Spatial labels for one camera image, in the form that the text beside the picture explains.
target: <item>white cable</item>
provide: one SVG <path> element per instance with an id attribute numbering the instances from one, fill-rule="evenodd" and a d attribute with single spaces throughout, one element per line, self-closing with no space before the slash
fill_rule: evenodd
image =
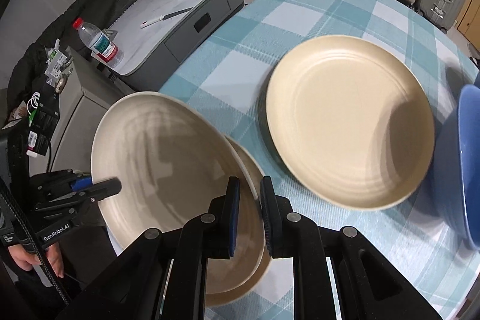
<path id="1" fill-rule="evenodd" d="M 33 95 L 32 95 L 32 98 L 30 98 L 27 102 L 28 114 L 32 114 L 30 112 L 30 109 L 28 108 L 28 105 L 32 106 L 33 109 L 37 109 L 39 99 L 40 99 L 40 93 L 39 92 L 34 92 Z"/>

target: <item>beige plate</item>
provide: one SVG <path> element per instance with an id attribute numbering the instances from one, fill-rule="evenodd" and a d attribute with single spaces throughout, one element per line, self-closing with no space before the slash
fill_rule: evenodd
<path id="1" fill-rule="evenodd" d="M 167 232 L 207 212 L 241 181 L 235 256 L 208 262 L 206 292 L 232 290 L 257 269 L 265 247 L 257 195 L 237 153 L 197 112 L 156 92 L 139 92 L 105 114 L 92 148 L 95 182 L 118 177 L 122 190 L 98 203 L 117 242 L 126 248 L 144 230 Z"/>
<path id="2" fill-rule="evenodd" d="M 434 121 L 422 87 L 396 57 L 356 37 L 317 37 L 287 53 L 266 111 L 287 167 L 340 206 L 398 204 L 430 165 Z"/>
<path id="3" fill-rule="evenodd" d="M 262 169 L 246 149 L 244 149 L 241 145 L 239 145 L 229 136 L 226 136 L 226 138 L 230 142 L 232 147 L 235 149 L 235 151 L 238 153 L 238 156 L 245 165 L 250 175 L 250 178 L 255 186 L 258 198 L 260 198 L 260 181 L 263 178 Z M 208 307 L 217 307 L 219 305 L 225 305 L 232 301 L 238 300 L 239 298 L 246 295 L 255 287 L 258 281 L 260 281 L 260 279 L 266 273 L 271 260 L 272 258 L 270 257 L 270 254 L 265 247 L 263 249 L 262 260 L 260 260 L 260 264 L 258 265 L 257 270 L 255 270 L 253 275 L 247 281 L 245 281 L 239 287 L 229 290 L 228 292 L 207 294 L 205 298 L 205 305 Z"/>

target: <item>human hand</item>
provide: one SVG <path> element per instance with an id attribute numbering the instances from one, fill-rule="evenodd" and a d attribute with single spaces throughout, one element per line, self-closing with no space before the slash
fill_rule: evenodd
<path id="1" fill-rule="evenodd" d="M 21 244 L 8 247 L 8 251 L 17 266 L 25 271 L 32 270 L 34 265 L 40 265 L 38 256 L 29 254 Z M 49 260 L 57 277 L 63 278 L 63 259 L 58 243 L 46 249 L 46 258 Z"/>

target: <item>knife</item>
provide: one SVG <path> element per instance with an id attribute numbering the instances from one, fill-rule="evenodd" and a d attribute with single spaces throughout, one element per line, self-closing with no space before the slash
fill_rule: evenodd
<path id="1" fill-rule="evenodd" d="M 179 14 L 186 13 L 187 11 L 190 11 L 192 9 L 193 9 L 192 7 L 189 7 L 188 9 L 174 11 L 173 13 L 165 14 L 164 16 L 158 16 L 157 18 L 149 19 L 148 21 L 142 22 L 140 24 L 140 28 L 144 28 L 145 26 L 153 25 L 154 23 L 157 23 L 157 22 L 160 22 L 160 21 L 165 21 L 166 19 L 172 18 L 172 17 L 177 16 Z"/>

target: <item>blue bowl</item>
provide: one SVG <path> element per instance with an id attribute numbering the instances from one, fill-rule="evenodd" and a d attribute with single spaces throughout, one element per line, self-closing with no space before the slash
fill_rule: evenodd
<path id="1" fill-rule="evenodd" d="M 473 250 L 480 250 L 480 88 L 466 85 L 433 153 L 433 201 Z"/>

